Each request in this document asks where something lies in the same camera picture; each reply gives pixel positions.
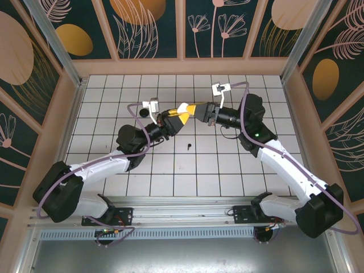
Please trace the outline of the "left arm base connector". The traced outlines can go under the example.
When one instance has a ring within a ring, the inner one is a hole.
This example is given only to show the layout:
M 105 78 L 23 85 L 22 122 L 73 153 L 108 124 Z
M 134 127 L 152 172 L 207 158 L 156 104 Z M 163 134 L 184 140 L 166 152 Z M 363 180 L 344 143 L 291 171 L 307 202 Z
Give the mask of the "left arm base connector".
M 102 229 L 94 233 L 94 241 L 98 247 L 108 248 L 117 240 L 120 229 Z

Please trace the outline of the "right arm base connector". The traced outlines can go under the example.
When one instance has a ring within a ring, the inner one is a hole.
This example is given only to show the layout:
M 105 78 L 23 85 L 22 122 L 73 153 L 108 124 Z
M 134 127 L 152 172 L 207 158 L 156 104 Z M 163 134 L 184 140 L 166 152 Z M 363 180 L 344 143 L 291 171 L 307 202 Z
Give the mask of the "right arm base connector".
M 280 222 L 275 222 L 268 226 L 255 226 L 253 229 L 253 239 L 258 244 L 269 244 L 278 236 L 280 228 Z

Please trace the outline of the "grey metal sheet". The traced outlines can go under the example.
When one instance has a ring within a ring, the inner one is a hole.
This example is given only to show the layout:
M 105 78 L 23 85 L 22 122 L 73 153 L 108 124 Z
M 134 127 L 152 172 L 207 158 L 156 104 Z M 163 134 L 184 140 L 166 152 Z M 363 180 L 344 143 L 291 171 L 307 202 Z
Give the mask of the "grey metal sheet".
M 31 273 L 337 273 L 324 243 L 284 242 L 126 240 L 106 249 L 92 241 L 43 241 Z

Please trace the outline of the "aluminium table side rail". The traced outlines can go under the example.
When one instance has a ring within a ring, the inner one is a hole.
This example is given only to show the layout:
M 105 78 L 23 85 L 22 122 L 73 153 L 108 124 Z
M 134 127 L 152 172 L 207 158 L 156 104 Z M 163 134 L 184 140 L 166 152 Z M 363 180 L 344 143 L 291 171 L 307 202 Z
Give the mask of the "aluminium table side rail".
M 63 134 L 60 140 L 60 145 L 54 159 L 55 163 L 63 161 L 66 157 L 68 146 L 71 142 L 73 128 L 76 124 L 78 111 L 81 107 L 82 96 L 84 95 L 85 92 L 86 83 L 87 83 L 86 78 L 82 78 L 80 84 L 77 86 L 75 90 L 69 114 L 64 126 Z
M 309 156 L 309 151 L 307 150 L 307 145 L 305 143 L 304 134 L 299 124 L 299 115 L 296 113 L 296 103 L 298 99 L 301 97 L 301 91 L 308 91 L 307 87 L 304 87 L 303 80 L 294 80 L 293 78 L 289 79 L 287 82 L 282 83 L 285 98 L 287 100 L 288 109 L 291 114 L 293 128 L 295 130 L 295 134 L 297 137 L 297 142 L 299 145 L 301 157 L 302 157 L 302 165 L 312 173 L 315 172 L 313 168 L 312 161 Z

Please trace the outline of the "aluminium frame post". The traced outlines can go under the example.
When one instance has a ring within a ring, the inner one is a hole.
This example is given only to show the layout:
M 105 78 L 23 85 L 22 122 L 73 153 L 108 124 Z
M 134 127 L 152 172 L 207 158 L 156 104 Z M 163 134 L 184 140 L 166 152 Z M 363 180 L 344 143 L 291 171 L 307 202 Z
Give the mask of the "aluminium frame post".
M 77 69 L 72 63 L 72 60 L 65 50 L 61 40 L 59 39 L 52 23 L 46 17 L 46 14 L 41 7 L 41 4 L 38 0 L 23 0 L 25 5 L 27 6 L 30 13 L 33 15 L 35 22 L 38 24 L 44 36 L 50 43 L 50 46 L 53 48 L 56 56 L 62 63 L 65 71 L 70 76 L 72 82 L 80 87 L 82 83 L 82 78 L 80 77 Z
M 285 85 L 291 77 L 298 64 L 298 61 L 301 59 L 305 49 L 309 46 L 309 43 L 317 32 L 322 20 L 328 13 L 331 4 L 332 0 L 318 0 L 315 4 L 314 9 L 308 17 L 305 26 L 303 27 L 296 43 L 294 44 L 280 75 L 282 85 Z

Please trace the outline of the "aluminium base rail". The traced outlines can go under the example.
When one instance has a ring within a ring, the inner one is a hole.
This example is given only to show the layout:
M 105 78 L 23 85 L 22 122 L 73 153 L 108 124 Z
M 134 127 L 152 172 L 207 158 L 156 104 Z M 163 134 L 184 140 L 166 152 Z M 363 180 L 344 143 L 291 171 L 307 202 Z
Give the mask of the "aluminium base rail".
M 132 208 L 131 225 L 136 228 L 187 228 L 231 226 L 228 210 L 250 205 L 251 197 L 109 197 L 117 208 Z

